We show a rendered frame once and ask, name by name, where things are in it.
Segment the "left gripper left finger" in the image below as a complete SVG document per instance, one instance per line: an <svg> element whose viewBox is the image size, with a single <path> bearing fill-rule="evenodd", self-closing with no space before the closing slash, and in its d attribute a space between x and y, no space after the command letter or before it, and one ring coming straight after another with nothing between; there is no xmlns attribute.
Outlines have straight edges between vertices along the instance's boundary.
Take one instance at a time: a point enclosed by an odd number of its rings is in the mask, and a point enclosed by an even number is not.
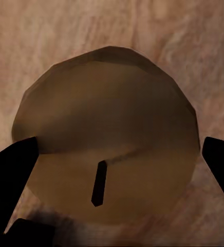
<svg viewBox="0 0 224 247"><path fill-rule="evenodd" d="M0 152L0 242L38 157L36 137Z"/></svg>

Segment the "pillar candle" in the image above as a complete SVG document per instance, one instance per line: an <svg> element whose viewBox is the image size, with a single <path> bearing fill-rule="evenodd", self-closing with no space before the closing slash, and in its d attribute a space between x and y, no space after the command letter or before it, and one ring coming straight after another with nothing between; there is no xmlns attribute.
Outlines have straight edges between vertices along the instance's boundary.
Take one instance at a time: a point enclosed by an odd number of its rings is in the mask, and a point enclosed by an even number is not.
<svg viewBox="0 0 224 247"><path fill-rule="evenodd" d="M27 185L59 214L117 225L168 208L190 184L200 139L174 78L129 48L51 66L25 92L12 144L36 137Z"/></svg>

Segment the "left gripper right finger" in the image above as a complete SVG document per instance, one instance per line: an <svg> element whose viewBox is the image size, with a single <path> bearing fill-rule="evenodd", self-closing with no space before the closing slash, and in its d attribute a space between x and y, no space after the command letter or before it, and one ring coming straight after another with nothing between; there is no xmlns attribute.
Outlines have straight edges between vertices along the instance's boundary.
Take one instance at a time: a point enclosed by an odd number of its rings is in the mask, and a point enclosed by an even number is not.
<svg viewBox="0 0 224 247"><path fill-rule="evenodd" d="M224 140L206 137L202 156L224 192Z"/></svg>

